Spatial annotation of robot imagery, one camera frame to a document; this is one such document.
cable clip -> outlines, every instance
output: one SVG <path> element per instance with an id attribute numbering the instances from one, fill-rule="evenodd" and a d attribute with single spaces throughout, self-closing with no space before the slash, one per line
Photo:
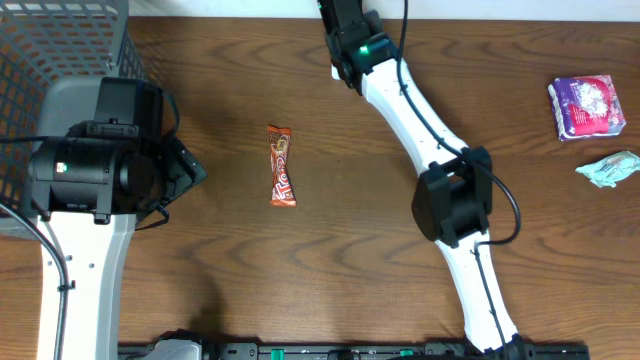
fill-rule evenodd
<path id="1" fill-rule="evenodd" d="M 60 285 L 58 286 L 58 292 L 74 290 L 76 288 L 76 281 L 71 280 L 71 285 Z"/>
<path id="2" fill-rule="evenodd" d="M 400 84 L 400 93 L 398 95 L 399 96 L 404 96 L 404 92 L 407 90 L 408 87 L 409 87 L 409 85 L 407 85 L 407 84 Z"/>

green led light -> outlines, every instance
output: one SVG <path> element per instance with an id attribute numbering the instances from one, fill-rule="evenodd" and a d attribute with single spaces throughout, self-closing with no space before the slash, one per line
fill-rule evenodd
<path id="1" fill-rule="evenodd" d="M 69 167 L 65 163 L 56 163 L 56 172 L 65 173 L 69 170 Z"/>

candy bar wrapper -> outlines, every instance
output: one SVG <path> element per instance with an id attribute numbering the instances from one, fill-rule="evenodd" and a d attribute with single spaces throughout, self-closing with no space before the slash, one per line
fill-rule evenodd
<path id="1" fill-rule="evenodd" d="M 296 198 L 287 174 L 287 155 L 291 144 L 291 129 L 280 129 L 275 126 L 267 128 L 271 143 L 272 186 L 271 205 L 296 206 Z"/>
<path id="2" fill-rule="evenodd" d="M 617 136 L 626 125 L 609 75 L 556 79 L 549 97 L 561 141 Z"/>
<path id="3" fill-rule="evenodd" d="M 635 171 L 640 170 L 640 158 L 629 151 L 622 151 L 608 156 L 597 163 L 581 166 L 576 172 L 588 177 L 597 187 L 616 187 L 616 183 L 624 180 Z"/>

white wall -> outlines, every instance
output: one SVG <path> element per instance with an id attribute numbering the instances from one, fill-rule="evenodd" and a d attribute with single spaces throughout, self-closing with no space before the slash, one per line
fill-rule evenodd
<path id="1" fill-rule="evenodd" d="M 640 0 L 410 0 L 422 19 L 640 21 Z M 133 16 L 319 17 L 315 0 L 130 0 Z M 402 0 L 365 0 L 384 18 Z"/>

wooden surface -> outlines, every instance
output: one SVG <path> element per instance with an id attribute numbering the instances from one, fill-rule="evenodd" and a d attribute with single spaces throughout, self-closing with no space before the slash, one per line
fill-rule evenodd
<path id="1" fill-rule="evenodd" d="M 384 119 L 330 76 L 316 20 L 132 19 L 149 75 L 173 92 L 179 137 L 209 178 L 136 234 L 120 339 L 190 328 L 265 342 L 424 341 L 464 335 L 438 249 L 414 224 L 412 164 Z M 397 37 L 399 23 L 387 24 Z M 640 143 L 640 25 L 412 21 L 406 58 L 425 97 L 484 145 L 522 207 L 493 250 L 509 313 L 536 341 L 592 359 L 640 351 L 640 175 L 598 189 L 575 167 Z M 611 74 L 629 125 L 556 139 L 546 86 Z M 293 129 L 295 209 L 269 205 L 267 124 Z M 513 226 L 498 192 L 492 232 Z M 40 250 L 0 239 L 0 359 L 35 358 Z"/>

